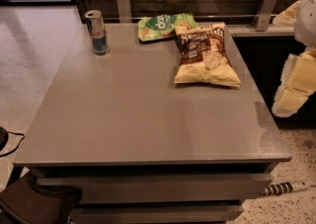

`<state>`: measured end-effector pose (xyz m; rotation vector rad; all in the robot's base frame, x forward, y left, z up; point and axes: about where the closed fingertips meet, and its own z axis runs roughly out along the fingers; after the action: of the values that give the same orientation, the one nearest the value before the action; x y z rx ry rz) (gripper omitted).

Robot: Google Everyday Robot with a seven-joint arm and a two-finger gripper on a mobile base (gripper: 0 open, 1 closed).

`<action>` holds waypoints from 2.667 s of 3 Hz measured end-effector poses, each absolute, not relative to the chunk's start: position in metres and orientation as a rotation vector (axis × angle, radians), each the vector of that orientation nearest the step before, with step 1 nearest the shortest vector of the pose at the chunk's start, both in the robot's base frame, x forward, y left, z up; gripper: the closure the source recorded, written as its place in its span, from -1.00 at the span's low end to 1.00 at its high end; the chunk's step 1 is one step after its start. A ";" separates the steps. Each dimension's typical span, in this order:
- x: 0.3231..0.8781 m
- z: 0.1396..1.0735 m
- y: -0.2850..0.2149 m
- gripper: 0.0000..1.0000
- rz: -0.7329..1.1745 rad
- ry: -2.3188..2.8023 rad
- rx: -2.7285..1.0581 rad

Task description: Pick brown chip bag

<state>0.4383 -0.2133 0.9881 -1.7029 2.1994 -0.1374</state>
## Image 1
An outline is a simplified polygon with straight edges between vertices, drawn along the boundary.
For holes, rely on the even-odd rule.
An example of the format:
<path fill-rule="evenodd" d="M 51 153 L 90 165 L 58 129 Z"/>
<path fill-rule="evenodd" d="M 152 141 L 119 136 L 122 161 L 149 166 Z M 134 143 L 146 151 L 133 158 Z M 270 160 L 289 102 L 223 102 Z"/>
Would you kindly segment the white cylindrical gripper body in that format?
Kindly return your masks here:
<path fill-rule="evenodd" d="M 290 75 L 293 71 L 296 60 L 297 60 L 297 56 L 294 54 L 290 54 L 283 65 L 281 76 L 280 76 L 280 85 L 276 89 L 276 94 L 274 97 L 274 104 L 272 107 L 272 112 L 277 117 L 290 117 L 297 112 L 297 111 L 293 112 L 293 111 L 285 110 L 278 104 L 278 101 L 280 98 L 280 91 L 281 90 L 288 90 L 287 89 L 287 82 L 288 82 Z"/>

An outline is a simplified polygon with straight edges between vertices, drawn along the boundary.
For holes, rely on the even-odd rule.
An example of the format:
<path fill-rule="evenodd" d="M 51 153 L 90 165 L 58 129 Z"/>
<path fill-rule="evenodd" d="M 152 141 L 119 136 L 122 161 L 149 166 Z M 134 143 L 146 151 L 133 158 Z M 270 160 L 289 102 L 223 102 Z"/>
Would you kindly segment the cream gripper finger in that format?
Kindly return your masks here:
<path fill-rule="evenodd" d="M 292 90 L 302 92 L 307 96 L 316 91 L 316 51 L 301 53 L 294 65 L 287 83 Z"/>
<path fill-rule="evenodd" d="M 298 111 L 308 100 L 308 96 L 292 90 L 281 90 L 278 104 L 285 110 Z"/>

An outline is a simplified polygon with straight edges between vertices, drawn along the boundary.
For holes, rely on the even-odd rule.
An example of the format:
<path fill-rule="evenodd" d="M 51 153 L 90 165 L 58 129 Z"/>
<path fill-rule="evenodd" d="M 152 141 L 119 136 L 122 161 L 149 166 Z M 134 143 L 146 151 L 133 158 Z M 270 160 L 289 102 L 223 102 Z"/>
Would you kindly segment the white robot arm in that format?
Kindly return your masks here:
<path fill-rule="evenodd" d="M 306 48 L 285 61 L 272 112 L 278 117 L 297 113 L 316 92 L 316 0 L 299 0 L 273 20 L 276 26 L 294 27 L 294 38 Z"/>

